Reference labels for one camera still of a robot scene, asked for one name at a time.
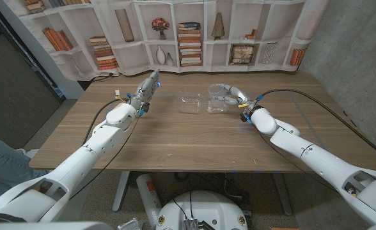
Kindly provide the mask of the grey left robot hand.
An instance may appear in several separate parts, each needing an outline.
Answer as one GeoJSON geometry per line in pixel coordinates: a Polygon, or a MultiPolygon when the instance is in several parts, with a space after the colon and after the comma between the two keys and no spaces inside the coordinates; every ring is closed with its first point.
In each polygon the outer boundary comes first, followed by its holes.
{"type": "Polygon", "coordinates": [[[152,99],[155,90],[160,86],[159,72],[159,68],[155,69],[137,87],[136,92],[130,99],[130,104],[135,110],[141,110],[143,104],[148,103],[152,99]]]}

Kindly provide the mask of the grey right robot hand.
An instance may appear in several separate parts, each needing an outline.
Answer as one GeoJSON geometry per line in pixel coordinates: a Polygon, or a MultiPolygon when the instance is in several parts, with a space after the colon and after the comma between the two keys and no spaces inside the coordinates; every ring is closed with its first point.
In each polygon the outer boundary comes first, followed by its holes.
{"type": "Polygon", "coordinates": [[[245,94],[245,92],[229,84],[218,83],[213,84],[213,86],[219,89],[219,91],[216,93],[210,93],[210,98],[212,100],[222,101],[228,105],[237,105],[249,112],[257,110],[257,103],[263,98],[263,95],[260,95],[255,100],[252,100],[245,94]]]}

